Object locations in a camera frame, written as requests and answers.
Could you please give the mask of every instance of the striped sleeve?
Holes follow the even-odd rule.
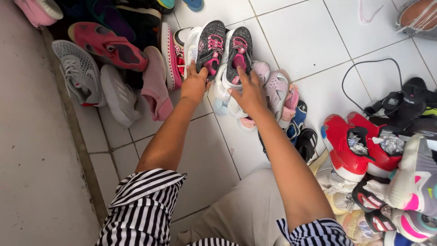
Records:
[[[291,233],[288,231],[285,219],[277,220],[276,223],[282,235],[284,235],[291,245],[354,245],[354,243],[346,237],[346,233],[341,225],[330,218],[315,220],[309,224],[298,226]]]
[[[171,215],[185,178],[186,174],[153,169],[122,180],[96,246],[168,246]]]

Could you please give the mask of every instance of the beige pants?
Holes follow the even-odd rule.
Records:
[[[240,246],[289,245],[276,224],[285,218],[284,206],[271,169],[260,169],[211,205],[176,246],[204,238],[223,238]]]

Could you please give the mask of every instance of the black sparkly sneaker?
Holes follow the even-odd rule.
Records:
[[[309,160],[316,153],[317,133],[311,128],[304,128],[296,141],[296,149],[308,164]]]
[[[245,27],[239,27],[226,33],[225,61],[226,80],[232,84],[241,84],[237,66],[242,67],[249,75],[252,70],[252,36]]]
[[[213,80],[223,60],[223,40],[226,37],[226,28],[221,21],[210,21],[202,27],[197,36],[197,72],[206,67],[208,80]]]

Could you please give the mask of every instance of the wall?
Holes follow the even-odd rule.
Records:
[[[2,245],[93,245],[99,225],[47,50],[12,0],[0,2],[0,85]]]

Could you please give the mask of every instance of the red sneaker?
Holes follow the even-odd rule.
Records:
[[[395,133],[396,130],[387,125],[377,127],[357,112],[349,113],[347,115],[347,122],[352,127],[364,127],[368,130],[367,148],[369,149],[369,155],[375,158],[375,163],[369,163],[367,172],[373,176],[388,178],[392,171],[398,168],[398,163],[402,159],[402,154],[387,154],[379,144],[373,143],[372,138],[379,137],[382,130],[391,131],[393,134],[397,135],[397,133]]]
[[[368,163],[375,162],[375,159],[369,155],[353,153],[347,143],[347,137],[349,133],[353,133],[360,137],[359,142],[367,147],[367,129],[351,127],[339,115],[332,114],[325,119],[320,131],[335,172],[346,180],[360,182],[367,171]]]

